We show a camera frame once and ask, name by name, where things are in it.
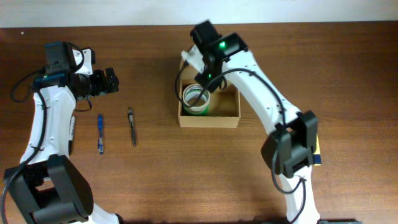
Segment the black clear pen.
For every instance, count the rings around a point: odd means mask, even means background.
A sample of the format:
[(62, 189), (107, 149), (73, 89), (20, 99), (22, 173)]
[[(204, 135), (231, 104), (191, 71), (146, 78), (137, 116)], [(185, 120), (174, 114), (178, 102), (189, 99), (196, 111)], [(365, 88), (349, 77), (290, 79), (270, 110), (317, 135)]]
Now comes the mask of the black clear pen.
[(132, 137), (132, 145), (136, 147), (136, 130), (135, 130), (135, 125), (134, 125), (134, 113), (132, 108), (128, 108), (127, 111), (128, 119), (129, 119), (129, 125), (131, 129), (131, 137)]

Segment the white black marker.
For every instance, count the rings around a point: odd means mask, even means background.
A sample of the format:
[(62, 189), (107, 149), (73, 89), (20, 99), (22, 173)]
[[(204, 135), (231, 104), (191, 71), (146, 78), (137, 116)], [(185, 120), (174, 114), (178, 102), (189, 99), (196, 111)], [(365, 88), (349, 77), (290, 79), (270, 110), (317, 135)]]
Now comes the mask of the white black marker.
[(68, 135), (68, 154), (69, 155), (72, 153), (74, 130), (75, 130), (75, 116), (72, 116), (71, 120), (70, 120), (70, 130), (69, 130), (69, 135)]

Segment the brown cardboard box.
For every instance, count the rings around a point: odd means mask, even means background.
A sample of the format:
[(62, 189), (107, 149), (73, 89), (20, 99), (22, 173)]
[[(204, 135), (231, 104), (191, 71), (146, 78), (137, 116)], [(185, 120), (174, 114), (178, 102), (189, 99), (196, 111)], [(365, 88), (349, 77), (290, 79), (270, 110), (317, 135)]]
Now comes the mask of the brown cardboard box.
[[(177, 81), (177, 93), (182, 99), (183, 92), (194, 80), (197, 71), (187, 65)], [(182, 103), (178, 102), (178, 121), (181, 128), (237, 128), (241, 118), (240, 92), (229, 81), (224, 90), (217, 89), (210, 93), (208, 111), (206, 114), (189, 114)]]

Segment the blue pen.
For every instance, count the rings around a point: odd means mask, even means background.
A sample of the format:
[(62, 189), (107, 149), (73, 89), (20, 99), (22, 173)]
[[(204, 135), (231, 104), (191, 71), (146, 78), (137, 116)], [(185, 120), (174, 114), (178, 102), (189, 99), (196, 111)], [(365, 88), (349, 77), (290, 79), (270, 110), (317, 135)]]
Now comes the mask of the blue pen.
[(99, 131), (99, 138), (98, 138), (98, 150), (101, 155), (104, 153), (103, 147), (103, 117), (101, 114), (98, 115), (98, 131)]

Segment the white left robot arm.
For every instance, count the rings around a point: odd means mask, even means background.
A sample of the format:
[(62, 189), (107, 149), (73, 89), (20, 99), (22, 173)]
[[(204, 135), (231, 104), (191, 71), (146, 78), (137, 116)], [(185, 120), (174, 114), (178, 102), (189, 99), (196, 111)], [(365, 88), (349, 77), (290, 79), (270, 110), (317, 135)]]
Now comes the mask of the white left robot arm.
[(34, 120), (20, 163), (4, 172), (1, 218), (10, 195), (27, 223), (123, 223), (95, 204), (88, 181), (70, 160), (73, 112), (79, 100), (116, 93), (113, 68), (94, 70), (95, 51), (71, 42), (45, 45), (47, 63), (31, 73)]

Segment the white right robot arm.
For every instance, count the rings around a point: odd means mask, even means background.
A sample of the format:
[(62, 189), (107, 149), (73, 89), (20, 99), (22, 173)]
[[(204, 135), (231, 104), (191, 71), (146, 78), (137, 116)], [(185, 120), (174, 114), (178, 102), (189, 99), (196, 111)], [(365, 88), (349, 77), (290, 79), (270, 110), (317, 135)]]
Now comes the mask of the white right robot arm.
[(267, 139), (261, 156), (276, 189), (285, 197), (289, 223), (319, 223), (312, 190), (312, 168), (321, 163), (318, 118), (301, 112), (272, 84), (248, 45), (237, 34), (219, 34), (210, 21), (197, 24), (194, 45), (182, 52), (183, 68), (191, 65), (199, 93), (234, 85), (262, 122)]

